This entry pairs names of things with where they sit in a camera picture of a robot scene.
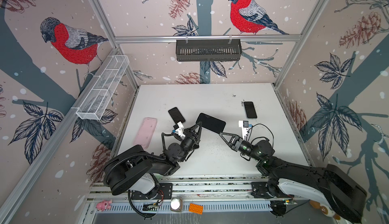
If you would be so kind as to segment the large phone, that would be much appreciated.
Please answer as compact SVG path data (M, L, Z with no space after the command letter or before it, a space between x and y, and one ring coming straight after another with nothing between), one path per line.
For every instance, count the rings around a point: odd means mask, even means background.
M225 121L220 120L218 118L215 118L213 116L204 114L204 113L199 114L199 116L196 120L196 124L199 122L202 123L203 128L210 130L216 134L223 132L225 129L225 126L226 126Z

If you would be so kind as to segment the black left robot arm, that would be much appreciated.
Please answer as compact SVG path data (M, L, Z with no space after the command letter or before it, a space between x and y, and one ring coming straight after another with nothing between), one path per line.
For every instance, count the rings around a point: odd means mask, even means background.
M154 174L171 176L186 162L200 146L202 122L185 128L181 135L173 130L161 133L163 152L160 155L146 152L141 145L135 145L109 160L103 168L103 184L112 195L135 190L145 195L159 191Z

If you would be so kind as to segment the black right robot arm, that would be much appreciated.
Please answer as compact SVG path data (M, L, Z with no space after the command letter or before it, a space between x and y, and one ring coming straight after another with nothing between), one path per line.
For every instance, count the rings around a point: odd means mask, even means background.
M294 195L329 206L336 214L352 223L361 223L367 192L339 167L303 166L274 156L266 137L252 144L240 136L220 133L223 141L235 152L254 159L262 176L268 177L271 196Z

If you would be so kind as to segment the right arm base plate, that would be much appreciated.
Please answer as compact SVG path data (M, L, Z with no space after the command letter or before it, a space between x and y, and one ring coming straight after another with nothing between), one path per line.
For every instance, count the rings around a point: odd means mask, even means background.
M270 199L277 196L275 185L271 181L252 182L251 187L251 195L254 198Z

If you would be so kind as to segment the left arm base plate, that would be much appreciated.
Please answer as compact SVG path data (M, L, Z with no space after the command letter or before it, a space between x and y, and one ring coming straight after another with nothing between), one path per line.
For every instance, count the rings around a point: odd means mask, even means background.
M171 200L172 183L159 183L150 192L143 194L140 191L131 191L132 200Z

